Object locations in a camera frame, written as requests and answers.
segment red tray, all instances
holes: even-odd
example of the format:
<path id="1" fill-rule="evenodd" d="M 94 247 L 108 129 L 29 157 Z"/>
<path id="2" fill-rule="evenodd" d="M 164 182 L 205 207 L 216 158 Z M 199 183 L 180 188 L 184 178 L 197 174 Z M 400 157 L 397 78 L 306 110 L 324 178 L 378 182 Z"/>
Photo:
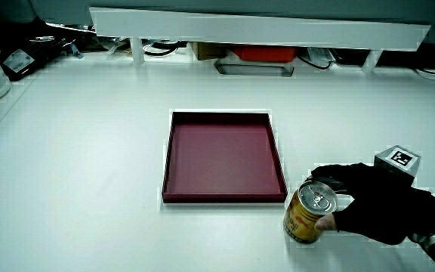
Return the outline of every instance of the red tray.
<path id="1" fill-rule="evenodd" d="M 284 202 L 266 113 L 173 113 L 164 202 Z"/>

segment can lid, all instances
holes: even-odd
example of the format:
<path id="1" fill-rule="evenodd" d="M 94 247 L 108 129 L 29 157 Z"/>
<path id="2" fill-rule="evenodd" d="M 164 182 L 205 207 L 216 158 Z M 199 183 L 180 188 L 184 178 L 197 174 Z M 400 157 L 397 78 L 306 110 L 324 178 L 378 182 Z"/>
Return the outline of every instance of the can lid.
<path id="1" fill-rule="evenodd" d="M 315 215 L 327 215 L 337 209 L 337 195 L 327 185 L 306 181 L 300 186 L 298 198 L 303 207 Z"/>

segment hand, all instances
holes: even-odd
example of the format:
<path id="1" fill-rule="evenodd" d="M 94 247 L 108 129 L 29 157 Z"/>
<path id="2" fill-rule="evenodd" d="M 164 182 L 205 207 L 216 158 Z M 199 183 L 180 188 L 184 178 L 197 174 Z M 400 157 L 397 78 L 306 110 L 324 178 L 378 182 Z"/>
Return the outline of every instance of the hand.
<path id="1" fill-rule="evenodd" d="M 354 198 L 343 211 L 320 218 L 317 230 L 358 233 L 389 245 L 401 243 L 424 225 L 420 219 L 420 209 L 424 208 L 421 202 L 433 197 L 406 185 L 387 170 L 362 163 L 320 166 L 311 174 L 314 180 Z"/>

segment shelf leg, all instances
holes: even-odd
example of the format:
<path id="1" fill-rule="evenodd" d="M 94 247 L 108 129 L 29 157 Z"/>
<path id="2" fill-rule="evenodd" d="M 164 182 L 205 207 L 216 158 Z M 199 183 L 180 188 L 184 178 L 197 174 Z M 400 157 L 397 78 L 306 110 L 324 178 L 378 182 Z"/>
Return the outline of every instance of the shelf leg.
<path id="1" fill-rule="evenodd" d="M 134 57 L 134 65 L 137 69 L 145 61 L 143 58 L 142 40 L 130 38 L 130 46 L 132 48 L 132 56 Z"/>
<path id="2" fill-rule="evenodd" d="M 377 65 L 378 58 L 381 57 L 383 50 L 371 50 L 365 63 L 362 66 L 362 72 L 370 73 Z"/>

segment beverage can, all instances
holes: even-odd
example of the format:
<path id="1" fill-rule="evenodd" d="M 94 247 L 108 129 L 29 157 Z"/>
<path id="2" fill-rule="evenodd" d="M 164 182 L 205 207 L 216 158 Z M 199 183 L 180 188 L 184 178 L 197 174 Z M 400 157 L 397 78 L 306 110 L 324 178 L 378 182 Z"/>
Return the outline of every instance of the beverage can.
<path id="1" fill-rule="evenodd" d="M 314 243 L 320 230 L 316 221 L 337 209 L 337 195 L 326 184 L 306 180 L 293 194 L 283 219 L 285 232 L 299 243 Z"/>

